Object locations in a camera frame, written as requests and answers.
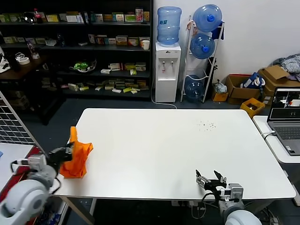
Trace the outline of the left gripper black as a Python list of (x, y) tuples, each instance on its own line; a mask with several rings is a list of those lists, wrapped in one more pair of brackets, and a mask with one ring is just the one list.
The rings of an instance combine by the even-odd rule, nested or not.
[(69, 162), (73, 159), (74, 143), (70, 142), (66, 147), (60, 147), (49, 152), (48, 165), (53, 168), (59, 168), (63, 163)]

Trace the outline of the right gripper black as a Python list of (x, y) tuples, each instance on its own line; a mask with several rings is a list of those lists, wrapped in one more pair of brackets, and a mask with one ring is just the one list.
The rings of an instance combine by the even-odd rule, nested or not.
[(195, 171), (196, 173), (196, 183), (198, 185), (205, 185), (205, 190), (211, 191), (214, 195), (220, 195), (221, 191), (217, 189), (217, 187), (227, 187), (226, 177), (223, 177), (222, 174), (214, 170), (214, 174), (217, 177), (217, 180), (207, 180), (203, 177), (198, 170)]

